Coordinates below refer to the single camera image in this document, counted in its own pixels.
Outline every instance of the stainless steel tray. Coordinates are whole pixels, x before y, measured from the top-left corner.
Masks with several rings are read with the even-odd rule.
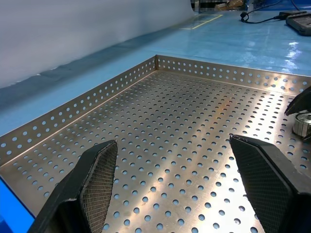
[[[229,135],[268,141],[310,173],[287,104],[311,77],[157,55],[0,138],[0,175],[37,215],[83,151],[119,155],[103,232],[263,232]]]

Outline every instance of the white wall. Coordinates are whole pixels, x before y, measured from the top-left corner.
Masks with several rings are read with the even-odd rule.
[[[0,87],[192,16],[190,0],[0,0]]]

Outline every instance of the black mesh texture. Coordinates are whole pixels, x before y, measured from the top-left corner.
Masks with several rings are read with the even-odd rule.
[[[117,153],[115,143],[99,154],[95,169],[83,190],[82,205],[92,233],[102,232],[104,226],[111,198]]]
[[[247,193],[264,230],[278,233],[291,202],[292,193],[255,147],[234,140],[231,143],[239,172]]]

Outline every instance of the blue object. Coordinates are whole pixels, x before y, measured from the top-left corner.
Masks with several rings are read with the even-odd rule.
[[[180,29],[185,26],[179,25],[140,36],[0,89],[0,134],[45,114],[156,54],[311,75],[310,38],[297,34],[285,21],[251,25],[240,22],[240,12],[213,14],[223,16],[193,30]],[[258,11],[251,17],[252,21],[260,21],[275,15],[278,11]],[[0,193],[0,215],[13,232],[26,232],[34,219],[2,181]]]

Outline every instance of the blue floor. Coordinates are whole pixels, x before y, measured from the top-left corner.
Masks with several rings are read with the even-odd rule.
[[[223,16],[215,20],[212,19],[217,16],[199,16],[194,20],[200,22],[126,41],[0,89],[0,134],[45,114],[156,54],[311,75],[310,37],[298,35],[285,21],[244,24],[239,21],[240,12],[210,14]],[[276,15],[278,12],[274,11],[254,12],[250,21]],[[0,193],[0,215],[13,232],[25,232],[33,218],[1,181]]]

